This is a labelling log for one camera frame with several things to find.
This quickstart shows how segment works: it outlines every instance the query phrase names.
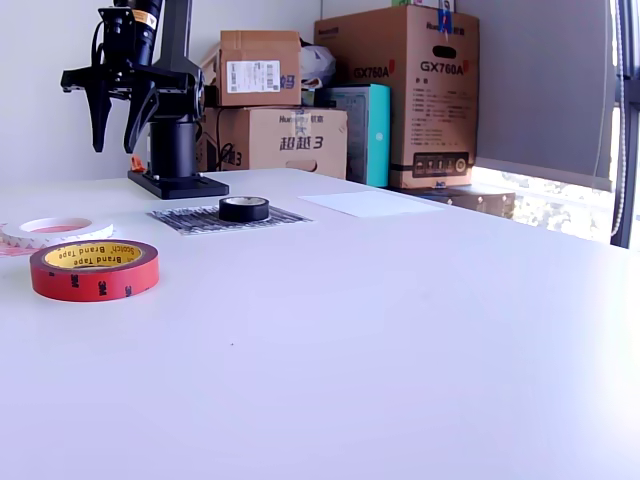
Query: white tape roll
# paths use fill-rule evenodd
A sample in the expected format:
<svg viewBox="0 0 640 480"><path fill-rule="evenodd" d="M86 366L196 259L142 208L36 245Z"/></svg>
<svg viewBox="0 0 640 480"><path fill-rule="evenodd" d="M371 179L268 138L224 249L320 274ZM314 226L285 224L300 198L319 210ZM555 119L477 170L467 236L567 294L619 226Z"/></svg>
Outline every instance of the white tape roll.
<svg viewBox="0 0 640 480"><path fill-rule="evenodd" d="M102 240L113 235L113 223L86 218L42 218L1 227L0 238L12 247L47 248L80 240Z"/></svg>

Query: yellow tape core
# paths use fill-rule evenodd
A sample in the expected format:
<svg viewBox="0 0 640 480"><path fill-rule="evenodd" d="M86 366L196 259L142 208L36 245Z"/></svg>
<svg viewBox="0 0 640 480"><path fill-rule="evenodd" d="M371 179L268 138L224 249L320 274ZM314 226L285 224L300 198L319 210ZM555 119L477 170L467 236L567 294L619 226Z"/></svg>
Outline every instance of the yellow tape core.
<svg viewBox="0 0 640 480"><path fill-rule="evenodd" d="M136 19L136 22L149 25L154 30L158 27L158 19L144 10L134 10L133 18Z"/></svg>
<svg viewBox="0 0 640 480"><path fill-rule="evenodd" d="M68 245L47 253L44 261L58 268L119 267L138 260L144 252L138 247L117 242L92 242Z"/></svg>

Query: white paper sheet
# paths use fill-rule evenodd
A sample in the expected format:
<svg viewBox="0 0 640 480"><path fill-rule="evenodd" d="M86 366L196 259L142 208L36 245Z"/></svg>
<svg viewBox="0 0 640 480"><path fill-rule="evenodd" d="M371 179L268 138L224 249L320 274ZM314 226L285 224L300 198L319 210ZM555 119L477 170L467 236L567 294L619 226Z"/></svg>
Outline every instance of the white paper sheet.
<svg viewBox="0 0 640 480"><path fill-rule="evenodd" d="M442 210L441 208L417 202L410 198L375 191L314 195L300 198L360 218L384 217L403 213L427 213Z"/></svg>

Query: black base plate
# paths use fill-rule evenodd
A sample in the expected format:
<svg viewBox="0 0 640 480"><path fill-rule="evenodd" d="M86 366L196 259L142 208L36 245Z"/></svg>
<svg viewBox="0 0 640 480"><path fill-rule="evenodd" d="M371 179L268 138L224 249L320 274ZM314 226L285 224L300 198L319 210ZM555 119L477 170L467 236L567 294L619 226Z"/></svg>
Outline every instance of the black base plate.
<svg viewBox="0 0 640 480"><path fill-rule="evenodd" d="M228 185L197 175L186 178L161 178L159 180L154 180L146 173L129 172L127 176L163 200L229 195Z"/></svg>

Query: window blind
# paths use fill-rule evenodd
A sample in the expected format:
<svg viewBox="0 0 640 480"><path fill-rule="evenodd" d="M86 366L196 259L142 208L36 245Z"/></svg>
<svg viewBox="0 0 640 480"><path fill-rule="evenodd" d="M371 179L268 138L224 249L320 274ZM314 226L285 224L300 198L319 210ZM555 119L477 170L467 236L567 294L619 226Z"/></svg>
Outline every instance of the window blind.
<svg viewBox="0 0 640 480"><path fill-rule="evenodd" d="M609 0L461 0L480 19L478 166L609 190Z"/></svg>

